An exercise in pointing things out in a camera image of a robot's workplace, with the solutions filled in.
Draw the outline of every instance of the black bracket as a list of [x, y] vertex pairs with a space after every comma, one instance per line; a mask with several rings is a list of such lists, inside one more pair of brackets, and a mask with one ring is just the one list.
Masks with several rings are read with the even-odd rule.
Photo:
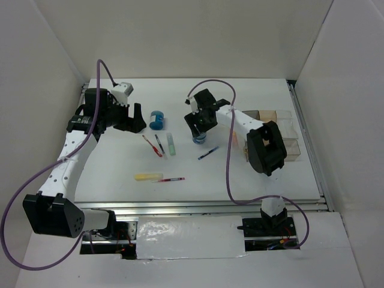
[[84, 226], [84, 213], [61, 193], [53, 196], [26, 195], [23, 208], [37, 234], [77, 237]]
[[113, 127], [121, 131], [129, 131], [132, 133], [139, 133], [140, 131], [142, 131], [146, 127], [146, 123], [143, 119], [141, 104], [139, 103], [134, 104], [133, 118], [127, 117], [124, 121], [122, 121], [121, 123]]
[[192, 136], [198, 137], [217, 125], [216, 111], [222, 106], [229, 105], [230, 102], [225, 99], [216, 101], [208, 89], [201, 90], [193, 97], [197, 103], [199, 112], [189, 113], [184, 119], [191, 129]]
[[247, 134], [247, 145], [250, 164], [257, 172], [271, 176], [274, 170], [284, 166], [287, 150], [275, 122], [269, 121], [251, 130]]
[[288, 218], [287, 208], [284, 208], [278, 215], [269, 216], [263, 210], [260, 209], [262, 215], [262, 223], [266, 229], [275, 229], [280, 224], [284, 223]]

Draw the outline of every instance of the red pen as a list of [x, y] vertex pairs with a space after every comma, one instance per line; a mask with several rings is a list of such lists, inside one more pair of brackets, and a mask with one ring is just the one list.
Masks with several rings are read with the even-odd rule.
[[185, 180], [185, 178], [184, 177], [168, 178], [168, 179], [155, 180], [155, 181], [152, 181], [152, 182], [169, 182], [169, 181], [180, 181], [180, 180]]
[[163, 155], [159, 152], [159, 150], [157, 150], [157, 148], [144, 136], [142, 135], [143, 138], [152, 146], [153, 150], [155, 151], [155, 153], [159, 156], [159, 157], [162, 157]]

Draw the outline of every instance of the wire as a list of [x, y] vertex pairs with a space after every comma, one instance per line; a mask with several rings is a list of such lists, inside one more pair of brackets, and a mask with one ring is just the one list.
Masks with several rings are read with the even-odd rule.
[[277, 245], [274, 245], [274, 246], [272, 246], [272, 247], [267, 248], [267, 250], [272, 250], [273, 248], [275, 248], [275, 247], [277, 247], [277, 246], [279, 246], [279, 245], [280, 245], [280, 243], [277, 244]]
[[287, 227], [284, 227], [284, 229], [286, 229], [288, 231], [288, 239], [292, 236], [290, 230], [287, 228]]
[[265, 195], [265, 196], [260, 196], [260, 197], [257, 197], [257, 198], [254, 198], [254, 199], [251, 199], [251, 200], [245, 200], [245, 201], [238, 201], [238, 200], [235, 200], [230, 192], [230, 185], [229, 185], [229, 164], [230, 164], [230, 149], [231, 149], [231, 146], [232, 146], [232, 137], [233, 137], [233, 128], [235, 126], [235, 111], [233, 109], [233, 105], [235, 103], [235, 100], [236, 100], [236, 91], [234, 89], [234, 87], [226, 82], [226, 81], [223, 81], [223, 80], [219, 80], [219, 79], [207, 79], [207, 80], [204, 80], [204, 81], [201, 81], [199, 82], [198, 84], [196, 84], [192, 89], [191, 91], [188, 93], [187, 95], [187, 98], [189, 99], [190, 98], [190, 95], [192, 94], [192, 92], [198, 87], [200, 86], [201, 84], [203, 83], [206, 83], [206, 82], [220, 82], [220, 83], [223, 83], [225, 85], [227, 85], [233, 92], [233, 98], [232, 98], [232, 102], [231, 102], [231, 107], [232, 107], [232, 120], [231, 120], [231, 123], [230, 123], [230, 131], [229, 131], [229, 140], [228, 140], [228, 150], [227, 150], [227, 161], [226, 161], [226, 186], [227, 186], [227, 193], [228, 193], [228, 196], [229, 196], [229, 199], [236, 205], [247, 205], [247, 204], [250, 204], [250, 203], [253, 203], [253, 202], [256, 202], [256, 201], [260, 201], [260, 200], [263, 200], [263, 199], [267, 199], [267, 198], [282, 198], [284, 199], [285, 201], [289, 202], [290, 204], [292, 204], [294, 207], [296, 207], [300, 213], [304, 216], [304, 219], [305, 219], [305, 223], [307, 225], [307, 231], [305, 233], [305, 236], [303, 238], [303, 240], [296, 246], [293, 246], [293, 247], [287, 247], [286, 244], [289, 243], [289, 242], [292, 242], [292, 241], [295, 241], [295, 239], [291, 239], [291, 240], [288, 240], [286, 241], [284, 244], [283, 244], [283, 247], [285, 249], [297, 249], [299, 248], [300, 246], [302, 246], [306, 240], [308, 239], [308, 236], [310, 234], [310, 222], [308, 220], [308, 217], [307, 215], [305, 214], [304, 210], [301, 209], [299, 207], [299, 205], [297, 205], [294, 201], [288, 199], [287, 197], [284, 197], [284, 196], [281, 196], [281, 195]]
[[116, 253], [119, 251], [118, 248], [119, 248], [119, 238], [120, 238], [120, 230], [118, 231], [118, 238], [116, 240]]
[[103, 236], [103, 235], [100, 234], [100, 233], [96, 233], [96, 235], [99, 236], [99, 237], [104, 238], [105, 240], [110, 240], [110, 239], [112, 238], [112, 237], [107, 238], [107, 237]]
[[94, 113], [94, 117], [93, 117], [93, 120], [92, 120], [91, 127], [90, 127], [89, 132], [88, 132], [87, 136], [85, 137], [84, 141], [79, 145], [79, 147], [77, 147], [75, 150], [73, 150], [71, 153], [69, 153], [66, 156], [66, 158], [60, 159], [60, 160], [52, 163], [51, 165], [48, 165], [47, 167], [45, 167], [41, 171], [37, 172], [32, 177], [30, 177], [27, 181], [25, 181], [25, 183], [13, 194], [13, 196], [11, 197], [10, 201], [8, 202], [8, 204], [6, 205], [6, 207], [4, 209], [4, 213], [2, 215], [1, 224], [0, 224], [1, 247], [2, 247], [2, 249], [4, 251], [5, 256], [8, 258], [8, 260], [13, 265], [15, 265], [15, 266], [17, 266], [17, 267], [19, 267], [21, 269], [29, 270], [29, 271], [41, 271], [41, 270], [45, 270], [45, 269], [49, 269], [51, 267], [54, 267], [57, 264], [60, 264], [61, 262], [63, 262], [73, 252], [73, 250], [76, 248], [76, 246], [78, 245], [78, 243], [81, 240], [81, 237], [84, 234], [84, 232], [82, 232], [80, 234], [80, 236], [78, 237], [78, 239], [76, 240], [76, 242], [73, 245], [73, 247], [71, 248], [71, 250], [66, 255], [64, 255], [63, 258], [59, 259], [55, 263], [52, 263], [52, 264], [49, 264], [49, 265], [46, 265], [46, 266], [41, 266], [41, 267], [30, 267], [30, 266], [26, 266], [26, 265], [18, 262], [15, 258], [12, 257], [12, 255], [10, 254], [10, 252], [8, 250], [7, 244], [5, 243], [5, 233], [4, 233], [4, 230], [5, 230], [5, 221], [7, 219], [8, 213], [9, 213], [9, 211], [11, 209], [11, 206], [12, 206], [13, 202], [15, 201], [16, 197], [24, 190], [24, 188], [27, 187], [33, 180], [38, 178], [43, 173], [47, 172], [48, 170], [54, 168], [55, 166], [57, 166], [59, 164], [65, 162], [68, 158], [71, 158], [74, 154], [79, 152], [80, 149], [82, 149], [84, 147], [85, 143], [91, 137], [92, 132], [93, 132], [93, 130], [95, 128], [95, 125], [96, 125], [96, 120], [97, 120], [97, 115], [98, 115], [98, 108], [99, 108], [99, 105], [100, 105], [100, 64], [102, 64], [104, 66], [104, 68], [106, 69], [106, 71], [107, 71], [107, 73], [109, 75], [109, 78], [111, 79], [113, 85], [115, 86], [115, 84], [116, 84], [116, 82], [113, 80], [112, 75], [109, 72], [109, 70], [108, 70], [107, 66], [105, 65], [105, 63], [103, 62], [103, 60], [99, 59], [97, 61], [97, 67], [96, 67], [97, 76], [96, 76], [96, 104], [95, 104], [95, 113]]
[[92, 242], [92, 231], [89, 231], [89, 244], [91, 246], [91, 251], [92, 251], [92, 254], [95, 254], [95, 250], [94, 250], [94, 244]]
[[129, 234], [128, 234], [128, 231], [127, 231], [127, 239], [128, 239], [128, 242], [129, 242], [130, 246], [132, 246], [131, 238], [130, 238], [130, 236], [129, 236]]

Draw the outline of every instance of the green marker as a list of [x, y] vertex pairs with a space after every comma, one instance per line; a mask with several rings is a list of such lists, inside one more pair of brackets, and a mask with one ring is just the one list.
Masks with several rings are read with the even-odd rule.
[[176, 155], [175, 145], [173, 144], [173, 138], [171, 133], [167, 133], [167, 140], [168, 140], [169, 154], [171, 156]]

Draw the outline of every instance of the blue object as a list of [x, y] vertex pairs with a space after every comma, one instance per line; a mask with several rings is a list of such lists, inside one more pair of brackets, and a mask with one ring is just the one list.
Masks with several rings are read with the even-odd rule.
[[206, 139], [206, 133], [202, 133], [199, 136], [192, 138], [192, 141], [193, 143], [201, 145], [205, 142], [205, 139]]
[[162, 111], [152, 111], [151, 123], [149, 127], [152, 130], [161, 130], [164, 127], [164, 113]]

